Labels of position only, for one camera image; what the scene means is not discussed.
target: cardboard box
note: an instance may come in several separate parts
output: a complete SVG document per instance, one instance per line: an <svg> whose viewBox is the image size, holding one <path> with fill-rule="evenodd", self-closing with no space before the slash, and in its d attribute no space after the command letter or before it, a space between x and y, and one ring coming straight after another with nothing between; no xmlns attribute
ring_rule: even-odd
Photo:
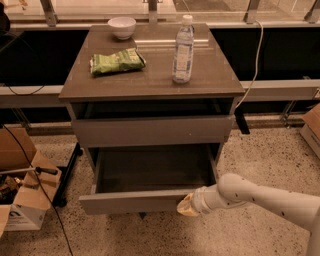
<svg viewBox="0 0 320 256"><path fill-rule="evenodd" d="M320 138L320 103L303 115L302 119L313 133Z"/></svg>
<svg viewBox="0 0 320 256"><path fill-rule="evenodd" d="M19 142L31 162L37 150L25 129L14 128L10 131L16 138L19 138ZM21 147L6 129L0 129L0 141L0 171L29 167Z"/></svg>
<svg viewBox="0 0 320 256"><path fill-rule="evenodd" d="M21 145L29 150L28 158L30 157L33 167L58 170L57 175L44 172L38 175L43 189L52 201L60 184L61 171L40 151L36 150L25 129L14 128L10 129L10 131L16 136ZM1 143L0 154L1 156L4 154L6 157L1 157L0 174L1 171L4 172L4 170L8 169L15 170L30 167L25 156L23 155L24 160L21 157L19 149L20 151L22 150L20 146L16 147L17 142L14 139L10 139L10 136L8 131L1 129L0 141L5 141L5 143ZM38 185L37 177L33 171L17 172L17 175L20 177L22 175L26 184L31 186ZM34 188L21 186L11 205L0 205L0 237L3 231L40 230L45 213L50 207L51 203L39 185L34 186Z"/></svg>
<svg viewBox="0 0 320 256"><path fill-rule="evenodd" d="M320 158L320 139L317 137L317 135L309 128L307 124L302 127L300 134Z"/></svg>
<svg viewBox="0 0 320 256"><path fill-rule="evenodd" d="M302 118L306 124L300 134L320 158L320 104L303 115Z"/></svg>

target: drawer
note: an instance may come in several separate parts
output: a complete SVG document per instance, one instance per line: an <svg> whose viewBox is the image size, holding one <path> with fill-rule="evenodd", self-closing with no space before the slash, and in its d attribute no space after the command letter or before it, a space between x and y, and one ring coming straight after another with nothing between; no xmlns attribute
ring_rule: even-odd
<svg viewBox="0 0 320 256"><path fill-rule="evenodd" d="M176 211L190 192L215 184L219 144L100 149L87 214Z"/></svg>
<svg viewBox="0 0 320 256"><path fill-rule="evenodd" d="M74 120L72 127L82 147L222 143L229 137L234 117L191 116Z"/></svg>

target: bottle cap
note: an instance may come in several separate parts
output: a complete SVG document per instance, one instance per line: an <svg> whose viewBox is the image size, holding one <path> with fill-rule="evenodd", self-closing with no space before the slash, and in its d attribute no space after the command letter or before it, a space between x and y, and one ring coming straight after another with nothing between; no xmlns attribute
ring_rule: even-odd
<svg viewBox="0 0 320 256"><path fill-rule="evenodd" d="M192 25L193 17L192 15L183 15L182 24L183 25Z"/></svg>

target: open drawer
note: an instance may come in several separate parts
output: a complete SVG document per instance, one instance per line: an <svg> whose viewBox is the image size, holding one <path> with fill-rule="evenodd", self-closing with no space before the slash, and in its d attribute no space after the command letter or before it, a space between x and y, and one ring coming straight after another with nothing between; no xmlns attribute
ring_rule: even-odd
<svg viewBox="0 0 320 256"><path fill-rule="evenodd" d="M176 211L190 192L215 184L219 144L100 149L87 214Z"/></svg>

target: countertop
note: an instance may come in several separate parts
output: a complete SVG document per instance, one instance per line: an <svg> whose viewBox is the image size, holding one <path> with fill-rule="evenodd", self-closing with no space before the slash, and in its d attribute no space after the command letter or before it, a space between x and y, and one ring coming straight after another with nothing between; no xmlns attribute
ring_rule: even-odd
<svg viewBox="0 0 320 256"><path fill-rule="evenodd" d="M191 80L172 81L174 40L180 25L137 25L132 38L120 41L109 26L93 26L59 96L63 102L227 97L244 94L239 80L205 24L195 24L195 49ZM110 55L138 47L146 67L135 72L93 77L93 54Z"/></svg>

